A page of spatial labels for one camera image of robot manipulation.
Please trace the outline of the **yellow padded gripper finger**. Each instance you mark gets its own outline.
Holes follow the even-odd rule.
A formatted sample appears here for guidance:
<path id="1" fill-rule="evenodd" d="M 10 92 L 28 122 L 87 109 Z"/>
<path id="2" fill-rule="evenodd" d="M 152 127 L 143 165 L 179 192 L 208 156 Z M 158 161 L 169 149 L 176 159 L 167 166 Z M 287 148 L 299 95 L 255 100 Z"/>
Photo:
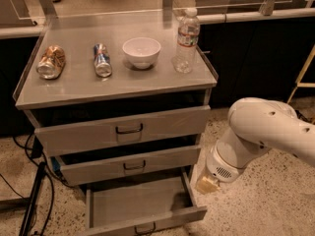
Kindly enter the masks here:
<path id="1" fill-rule="evenodd" d="M 206 195 L 218 191 L 220 185 L 218 180 L 209 172 L 209 170 L 204 168 L 196 181 L 195 188 L 199 193 Z"/>

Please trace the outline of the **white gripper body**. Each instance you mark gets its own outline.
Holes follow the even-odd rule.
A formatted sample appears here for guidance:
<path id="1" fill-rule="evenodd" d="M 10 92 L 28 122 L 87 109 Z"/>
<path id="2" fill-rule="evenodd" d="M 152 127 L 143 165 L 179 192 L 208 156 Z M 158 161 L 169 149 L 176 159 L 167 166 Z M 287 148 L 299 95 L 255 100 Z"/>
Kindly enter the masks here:
<path id="1" fill-rule="evenodd" d="M 235 181 L 244 172 L 243 169 L 236 168 L 225 162 L 221 158 L 217 146 L 213 146 L 208 153 L 206 167 L 213 177 L 224 183 Z"/>

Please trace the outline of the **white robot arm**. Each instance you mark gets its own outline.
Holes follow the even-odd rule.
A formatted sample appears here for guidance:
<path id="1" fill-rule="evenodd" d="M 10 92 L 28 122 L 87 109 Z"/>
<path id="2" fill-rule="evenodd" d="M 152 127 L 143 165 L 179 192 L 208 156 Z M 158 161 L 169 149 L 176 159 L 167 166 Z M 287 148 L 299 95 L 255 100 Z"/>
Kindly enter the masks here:
<path id="1" fill-rule="evenodd" d="M 315 125 L 298 118 L 286 103 L 257 97 L 235 101 L 227 114 L 228 128 L 205 159 L 196 182 L 202 194 L 220 183 L 235 181 L 254 159 L 276 148 L 315 166 Z"/>

